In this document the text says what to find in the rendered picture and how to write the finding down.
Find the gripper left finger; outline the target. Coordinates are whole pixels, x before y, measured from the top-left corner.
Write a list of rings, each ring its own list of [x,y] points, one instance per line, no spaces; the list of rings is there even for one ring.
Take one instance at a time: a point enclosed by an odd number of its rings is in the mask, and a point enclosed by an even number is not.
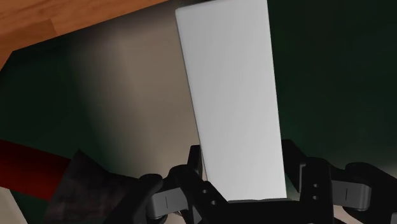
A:
[[[230,224],[229,203],[202,179],[202,150],[190,147],[188,162],[173,167],[166,178],[145,174],[117,204],[104,224],[164,224],[180,212],[186,224]]]

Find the dark red block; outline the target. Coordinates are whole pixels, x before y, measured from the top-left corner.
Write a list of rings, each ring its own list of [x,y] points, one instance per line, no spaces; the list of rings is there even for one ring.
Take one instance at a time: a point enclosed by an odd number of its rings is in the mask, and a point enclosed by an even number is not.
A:
[[[0,187],[49,201],[70,161],[0,139]]]

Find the dark grey mottled block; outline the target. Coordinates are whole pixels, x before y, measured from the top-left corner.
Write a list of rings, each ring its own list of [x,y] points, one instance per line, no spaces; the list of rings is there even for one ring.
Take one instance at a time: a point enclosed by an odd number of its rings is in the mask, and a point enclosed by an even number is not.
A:
[[[101,220],[137,182],[137,178],[107,171],[79,150],[48,203],[43,223],[73,224]]]

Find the white rectangular slab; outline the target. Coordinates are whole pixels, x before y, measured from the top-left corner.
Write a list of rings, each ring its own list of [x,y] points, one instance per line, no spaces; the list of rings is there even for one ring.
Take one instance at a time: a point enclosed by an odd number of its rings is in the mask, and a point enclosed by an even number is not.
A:
[[[207,179],[226,200],[287,196],[267,0],[176,10]]]

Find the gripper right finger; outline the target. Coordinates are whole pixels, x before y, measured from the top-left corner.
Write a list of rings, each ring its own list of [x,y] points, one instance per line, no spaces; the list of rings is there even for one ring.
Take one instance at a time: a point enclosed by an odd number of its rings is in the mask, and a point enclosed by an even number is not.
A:
[[[307,157],[291,140],[282,140],[284,171],[295,189],[320,206],[331,224],[332,206],[362,224],[397,224],[397,178],[374,165],[353,162],[339,169],[322,158]]]

